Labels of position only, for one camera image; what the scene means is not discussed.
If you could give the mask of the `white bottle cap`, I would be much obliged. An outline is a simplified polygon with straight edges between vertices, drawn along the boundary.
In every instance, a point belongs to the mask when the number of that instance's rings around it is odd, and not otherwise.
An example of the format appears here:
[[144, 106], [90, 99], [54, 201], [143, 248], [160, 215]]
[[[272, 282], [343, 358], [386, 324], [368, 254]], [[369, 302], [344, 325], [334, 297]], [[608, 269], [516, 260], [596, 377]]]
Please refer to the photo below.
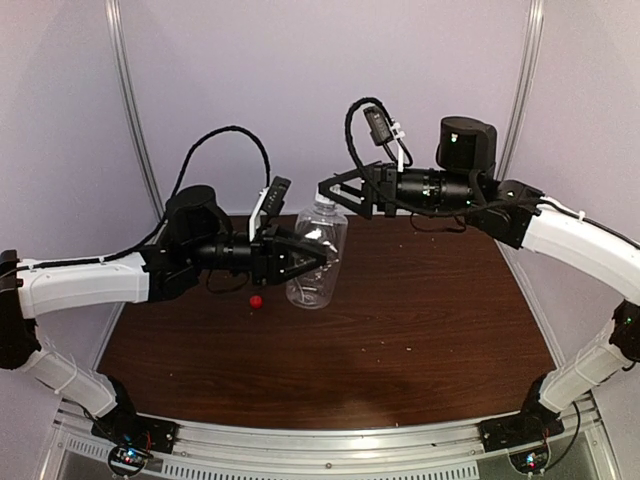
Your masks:
[[319, 192], [315, 194], [314, 203], [321, 206], [331, 207], [331, 208], [335, 208], [337, 206], [337, 203], [334, 200], [331, 200], [330, 198], [322, 195]]

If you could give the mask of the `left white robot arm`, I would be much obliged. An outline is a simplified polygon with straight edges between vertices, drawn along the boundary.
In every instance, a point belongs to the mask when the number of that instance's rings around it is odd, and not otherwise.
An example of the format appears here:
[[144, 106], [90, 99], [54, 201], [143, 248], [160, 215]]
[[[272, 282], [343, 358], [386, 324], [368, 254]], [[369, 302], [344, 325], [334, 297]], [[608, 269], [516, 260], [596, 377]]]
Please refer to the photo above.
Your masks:
[[123, 444], [144, 433], [142, 419], [116, 380], [89, 373], [74, 360], [42, 344], [38, 316], [110, 303], [174, 300], [199, 283], [205, 272], [244, 274], [254, 284], [279, 285], [327, 261], [327, 249], [278, 225], [260, 225], [284, 204], [286, 182], [277, 178], [261, 193], [247, 231], [233, 228], [206, 185], [187, 187], [170, 198], [161, 232], [128, 253], [106, 257], [21, 261], [1, 254], [1, 367], [28, 372], [56, 393], [78, 403]]

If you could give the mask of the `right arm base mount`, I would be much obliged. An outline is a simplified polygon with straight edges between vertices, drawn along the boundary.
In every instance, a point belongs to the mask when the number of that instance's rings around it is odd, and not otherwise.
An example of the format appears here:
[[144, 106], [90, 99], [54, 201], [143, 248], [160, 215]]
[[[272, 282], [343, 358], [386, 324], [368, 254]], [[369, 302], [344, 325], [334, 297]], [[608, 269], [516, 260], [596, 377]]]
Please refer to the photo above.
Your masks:
[[545, 375], [542, 375], [532, 383], [517, 413], [478, 424], [484, 451], [507, 449], [511, 466], [529, 477], [542, 474], [550, 465], [548, 440], [565, 431], [560, 414], [539, 402], [544, 379]]

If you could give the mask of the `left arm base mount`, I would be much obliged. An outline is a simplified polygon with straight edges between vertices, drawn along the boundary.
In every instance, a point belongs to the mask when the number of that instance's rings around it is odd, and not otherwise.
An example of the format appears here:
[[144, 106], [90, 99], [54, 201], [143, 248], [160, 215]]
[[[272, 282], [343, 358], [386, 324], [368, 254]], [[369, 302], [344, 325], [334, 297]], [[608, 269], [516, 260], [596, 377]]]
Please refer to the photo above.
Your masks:
[[178, 424], [174, 421], [140, 415], [124, 385], [108, 375], [115, 390], [116, 405], [102, 417], [85, 412], [92, 423], [91, 433], [110, 441], [107, 466], [118, 479], [138, 475], [154, 458], [153, 453], [171, 454]]

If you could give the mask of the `red bottle cap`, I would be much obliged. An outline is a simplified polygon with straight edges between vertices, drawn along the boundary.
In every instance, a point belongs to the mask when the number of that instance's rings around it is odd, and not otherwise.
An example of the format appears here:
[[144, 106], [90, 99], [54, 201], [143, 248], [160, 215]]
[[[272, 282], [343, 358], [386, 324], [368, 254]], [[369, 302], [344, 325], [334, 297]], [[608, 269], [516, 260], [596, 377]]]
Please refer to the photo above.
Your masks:
[[249, 299], [249, 303], [252, 309], [258, 310], [261, 309], [264, 305], [264, 300], [260, 295], [253, 295]]

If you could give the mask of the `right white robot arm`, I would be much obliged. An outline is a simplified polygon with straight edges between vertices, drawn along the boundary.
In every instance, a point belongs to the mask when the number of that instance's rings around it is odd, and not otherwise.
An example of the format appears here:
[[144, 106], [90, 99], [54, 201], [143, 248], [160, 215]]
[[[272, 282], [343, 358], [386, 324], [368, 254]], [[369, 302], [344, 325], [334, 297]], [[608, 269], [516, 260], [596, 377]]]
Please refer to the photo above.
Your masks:
[[396, 160], [364, 165], [319, 183], [319, 192], [349, 211], [371, 218], [398, 210], [459, 217], [494, 240], [559, 260], [610, 286], [621, 304], [601, 332], [571, 360], [531, 387], [513, 419], [519, 440], [535, 440], [577, 397], [639, 361], [639, 245], [542, 191], [494, 179], [497, 131], [469, 117], [440, 122], [434, 169]]

